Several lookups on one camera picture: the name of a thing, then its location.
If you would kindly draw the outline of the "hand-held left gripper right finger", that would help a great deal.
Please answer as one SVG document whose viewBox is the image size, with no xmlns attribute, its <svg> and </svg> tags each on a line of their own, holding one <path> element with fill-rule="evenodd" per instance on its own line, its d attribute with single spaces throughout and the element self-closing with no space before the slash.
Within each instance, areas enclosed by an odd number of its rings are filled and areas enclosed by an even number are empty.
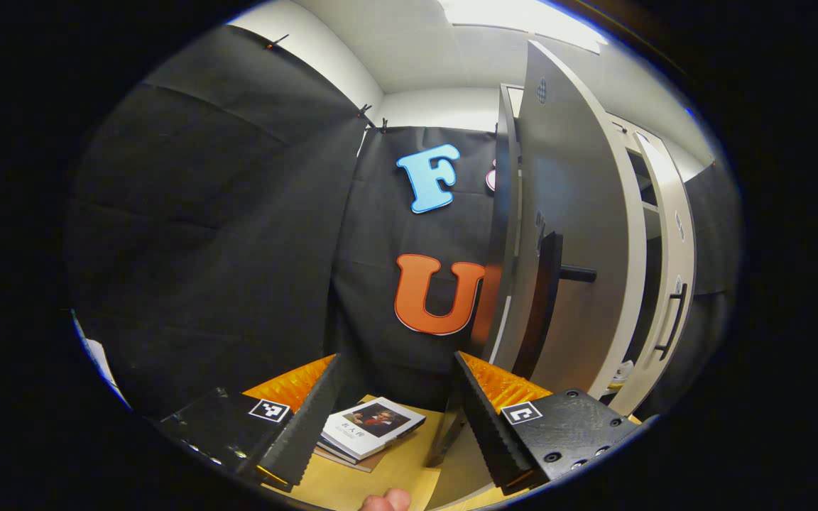
<svg viewBox="0 0 818 511">
<path fill-rule="evenodd" d="M 552 392 L 457 351 L 454 387 L 491 481 L 504 495 L 576 478 L 643 433 L 587 392 Z"/>
</svg>

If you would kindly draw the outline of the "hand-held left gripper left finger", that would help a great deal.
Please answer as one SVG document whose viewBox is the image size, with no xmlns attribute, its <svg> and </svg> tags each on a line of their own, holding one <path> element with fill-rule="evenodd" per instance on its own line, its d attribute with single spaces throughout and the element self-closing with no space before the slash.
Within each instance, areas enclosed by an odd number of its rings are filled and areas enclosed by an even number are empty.
<svg viewBox="0 0 818 511">
<path fill-rule="evenodd" d="M 157 429 L 228 478 L 290 492 L 305 473 L 345 382 L 345 355 L 306 363 L 247 392 L 214 390 Z"/>
</svg>

